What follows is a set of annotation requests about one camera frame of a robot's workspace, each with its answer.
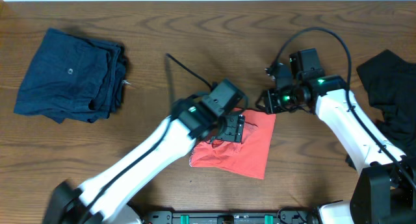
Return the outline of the orange t-shirt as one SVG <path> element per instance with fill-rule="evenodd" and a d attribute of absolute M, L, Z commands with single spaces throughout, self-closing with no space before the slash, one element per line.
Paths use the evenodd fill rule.
<path fill-rule="evenodd" d="M 241 142 L 200 142 L 192 151 L 190 166 L 218 168 L 263 180 L 276 116 L 255 110 L 246 110 L 243 116 Z"/>

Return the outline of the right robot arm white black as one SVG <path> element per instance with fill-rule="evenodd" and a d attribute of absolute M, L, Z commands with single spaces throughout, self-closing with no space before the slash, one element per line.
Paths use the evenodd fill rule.
<path fill-rule="evenodd" d="M 349 201 L 311 211 L 280 211 L 280 223 L 414 223 L 415 159 L 391 143 L 357 104 L 344 79 L 326 75 L 315 49 L 293 53 L 286 66 L 273 61 L 275 86 L 256 107 L 267 114 L 303 110 L 333 131 L 359 174 Z"/>

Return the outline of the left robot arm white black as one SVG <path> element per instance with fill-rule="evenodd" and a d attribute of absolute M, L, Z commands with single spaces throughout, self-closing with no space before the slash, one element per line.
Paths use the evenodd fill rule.
<path fill-rule="evenodd" d="M 104 172 L 73 188 L 60 183 L 51 194 L 43 223 L 141 223 L 130 200 L 164 168 L 208 137 L 232 116 L 243 91 L 225 79 L 209 93 L 173 102 L 169 115 L 140 145 Z"/>

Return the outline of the black folded garment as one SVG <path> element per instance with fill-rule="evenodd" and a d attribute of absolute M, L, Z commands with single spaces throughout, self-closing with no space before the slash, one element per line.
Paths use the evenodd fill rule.
<path fill-rule="evenodd" d="M 369 104 L 382 111 L 376 127 L 407 156 L 415 156 L 415 64 L 386 49 L 357 67 Z"/>

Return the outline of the navy blue folded shorts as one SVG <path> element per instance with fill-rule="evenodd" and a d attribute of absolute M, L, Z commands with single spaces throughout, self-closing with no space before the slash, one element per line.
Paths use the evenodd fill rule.
<path fill-rule="evenodd" d="M 94 123 L 122 104 L 124 47 L 48 29 L 20 85 L 14 113 Z"/>

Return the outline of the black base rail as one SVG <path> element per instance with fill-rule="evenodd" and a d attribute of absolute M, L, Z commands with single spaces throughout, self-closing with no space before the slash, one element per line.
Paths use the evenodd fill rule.
<path fill-rule="evenodd" d="M 315 210 L 282 208 L 275 212 L 172 212 L 153 211 L 143 224 L 319 224 Z"/>

